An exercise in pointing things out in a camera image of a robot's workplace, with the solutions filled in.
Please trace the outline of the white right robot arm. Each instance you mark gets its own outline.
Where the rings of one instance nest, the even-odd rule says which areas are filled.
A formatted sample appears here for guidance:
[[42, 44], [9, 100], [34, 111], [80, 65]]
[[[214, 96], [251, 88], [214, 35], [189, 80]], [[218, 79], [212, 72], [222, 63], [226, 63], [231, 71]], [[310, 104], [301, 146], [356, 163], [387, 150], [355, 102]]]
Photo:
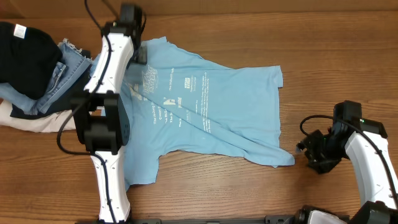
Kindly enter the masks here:
[[397, 175], [388, 151], [388, 135], [381, 122], [365, 119], [360, 103], [335, 105], [333, 124], [326, 134], [316, 130], [297, 144], [309, 168], [326, 174], [342, 159], [354, 169], [361, 207], [353, 217], [338, 216], [315, 207], [303, 207], [295, 223], [397, 223]]

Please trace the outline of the light blue printed t-shirt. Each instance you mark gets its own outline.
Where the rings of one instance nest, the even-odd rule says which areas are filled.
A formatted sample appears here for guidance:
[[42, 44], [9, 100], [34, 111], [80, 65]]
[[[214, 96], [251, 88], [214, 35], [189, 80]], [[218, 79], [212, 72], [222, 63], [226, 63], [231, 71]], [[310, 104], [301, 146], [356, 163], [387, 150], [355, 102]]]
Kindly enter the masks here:
[[294, 165], [279, 143], [283, 74], [278, 65], [228, 68], [165, 37], [143, 46], [147, 64], [126, 70], [120, 94], [131, 129], [126, 187], [153, 184], [160, 157], [177, 150]]

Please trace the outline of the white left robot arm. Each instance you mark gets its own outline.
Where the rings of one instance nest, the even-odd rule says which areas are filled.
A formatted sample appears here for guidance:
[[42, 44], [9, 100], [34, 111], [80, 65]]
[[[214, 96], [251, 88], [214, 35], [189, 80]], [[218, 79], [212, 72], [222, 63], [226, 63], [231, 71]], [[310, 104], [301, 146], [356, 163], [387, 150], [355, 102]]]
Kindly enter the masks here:
[[121, 99], [126, 69], [146, 63], [141, 45], [146, 15], [132, 3], [121, 4], [119, 17], [101, 27], [102, 49], [94, 74], [71, 101], [78, 140], [90, 156], [98, 181], [97, 223], [131, 223], [131, 206], [124, 183], [124, 151], [130, 122]]

